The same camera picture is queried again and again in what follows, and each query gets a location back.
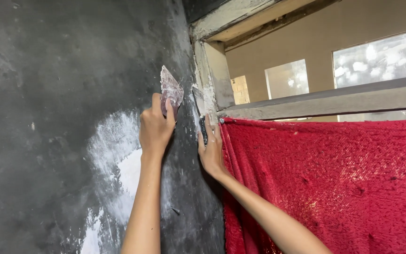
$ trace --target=hand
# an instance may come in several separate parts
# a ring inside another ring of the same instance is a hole
[[[153,94],[152,106],[140,115],[139,141],[142,157],[162,159],[175,129],[175,117],[170,99],[166,101],[167,118],[161,111],[161,95]]]
[[[204,145],[203,135],[199,131],[199,155],[204,169],[216,180],[223,175],[231,174],[226,170],[222,153],[222,138],[220,127],[209,123],[209,116],[205,116],[205,128],[207,133],[207,145]]]

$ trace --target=dark gray wall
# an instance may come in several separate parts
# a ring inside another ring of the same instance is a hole
[[[101,185],[89,142],[150,106],[163,64],[185,90],[163,170],[163,253],[223,253],[222,207],[197,157],[193,62],[178,0],[0,0],[0,254],[79,253],[99,213],[100,252],[119,251],[125,225],[106,202],[120,188]],[[121,158],[104,156],[116,172]]]
[[[189,23],[210,13],[227,0],[183,0],[186,19]]]

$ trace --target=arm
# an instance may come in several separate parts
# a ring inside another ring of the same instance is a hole
[[[307,228],[246,188],[226,170],[220,129],[218,126],[211,126],[208,116],[206,117],[208,139],[206,147],[199,133],[199,154],[205,170],[234,196],[284,253],[331,254],[330,250]]]
[[[167,119],[162,115],[160,103],[161,95],[153,94],[152,107],[140,115],[140,179],[121,254],[161,253],[161,162],[175,129],[175,118],[170,100],[166,102]]]

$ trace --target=window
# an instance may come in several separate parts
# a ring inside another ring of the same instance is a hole
[[[245,76],[231,79],[231,87],[233,88],[234,103],[236,103],[236,105],[250,103]]]
[[[406,77],[406,33],[333,52],[336,88]],[[405,120],[405,111],[340,115],[344,121]]]
[[[269,99],[309,92],[304,59],[269,68],[265,74]]]

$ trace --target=red cloth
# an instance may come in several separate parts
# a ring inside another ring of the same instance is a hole
[[[335,254],[406,254],[406,121],[277,123],[225,118],[225,164]],[[228,193],[228,254],[279,253]]]

